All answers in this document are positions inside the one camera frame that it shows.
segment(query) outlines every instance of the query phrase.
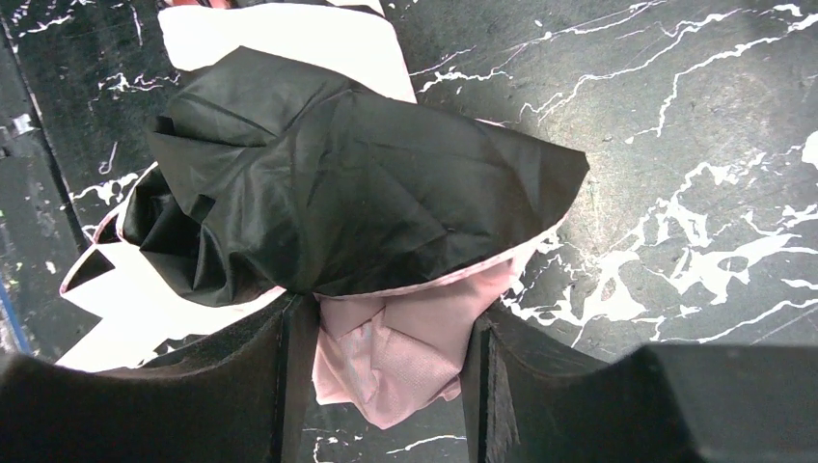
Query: shiny black fabric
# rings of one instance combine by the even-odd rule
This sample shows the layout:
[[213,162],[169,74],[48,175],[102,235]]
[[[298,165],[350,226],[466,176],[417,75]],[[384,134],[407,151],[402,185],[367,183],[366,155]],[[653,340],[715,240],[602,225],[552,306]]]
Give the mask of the shiny black fabric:
[[182,297],[434,280],[552,227],[585,157],[240,48],[174,97],[124,234]]

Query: wrinkled fabric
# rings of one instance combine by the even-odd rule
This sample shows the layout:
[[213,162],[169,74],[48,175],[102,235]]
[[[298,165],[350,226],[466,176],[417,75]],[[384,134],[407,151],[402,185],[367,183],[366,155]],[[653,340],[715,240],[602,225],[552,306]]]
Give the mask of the wrinkled fabric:
[[[474,320],[559,225],[585,158],[410,104],[394,31],[373,14],[218,16],[237,12],[160,15],[169,56],[194,75],[150,127],[158,168],[115,234],[197,304],[316,294],[320,403],[352,402],[385,428],[454,398]],[[220,25],[242,30],[201,46]],[[283,30],[293,40],[270,39]]]

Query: black marble table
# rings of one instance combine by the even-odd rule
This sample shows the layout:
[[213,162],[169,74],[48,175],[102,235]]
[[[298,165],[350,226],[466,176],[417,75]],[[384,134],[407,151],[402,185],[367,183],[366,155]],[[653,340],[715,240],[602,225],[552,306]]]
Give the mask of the black marble table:
[[[588,153],[505,305],[607,361],[646,341],[818,343],[818,1],[632,1],[384,2],[420,104]],[[19,175],[0,160],[17,233],[0,268],[56,360],[95,324],[51,302],[71,247],[150,163],[143,121],[177,74],[148,0],[0,0],[0,18],[17,112],[44,137]],[[44,210],[62,234],[24,224]],[[467,459],[459,400],[387,431],[316,405],[305,426],[304,461]]]

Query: marble surface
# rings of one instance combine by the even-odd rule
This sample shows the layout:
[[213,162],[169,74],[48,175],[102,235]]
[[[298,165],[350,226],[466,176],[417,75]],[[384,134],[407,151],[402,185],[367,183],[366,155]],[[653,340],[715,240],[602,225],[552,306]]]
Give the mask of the marble surface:
[[[646,341],[818,343],[818,2],[632,2],[384,2],[421,104],[588,153],[505,304],[608,361]],[[0,0],[85,232],[148,166],[143,121],[176,89],[155,15]],[[59,320],[80,316],[60,309],[28,320],[51,360],[75,341]],[[459,400],[387,431],[314,406],[306,427],[304,461],[467,461]]]

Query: blue cable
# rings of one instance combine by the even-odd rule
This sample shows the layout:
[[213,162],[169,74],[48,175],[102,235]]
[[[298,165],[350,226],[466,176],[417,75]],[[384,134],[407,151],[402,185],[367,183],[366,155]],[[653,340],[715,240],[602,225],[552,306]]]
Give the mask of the blue cable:
[[23,328],[20,326],[19,321],[17,321],[17,315],[14,313],[14,307],[12,307],[12,299],[9,297],[9,293],[6,292],[6,287],[3,286],[3,282],[0,282],[0,306],[3,306],[5,309],[4,312],[9,320],[9,324],[12,325],[12,331],[14,332],[14,337],[17,341],[17,347],[20,348],[20,352],[33,355],[31,346],[28,344],[25,333],[23,333]]

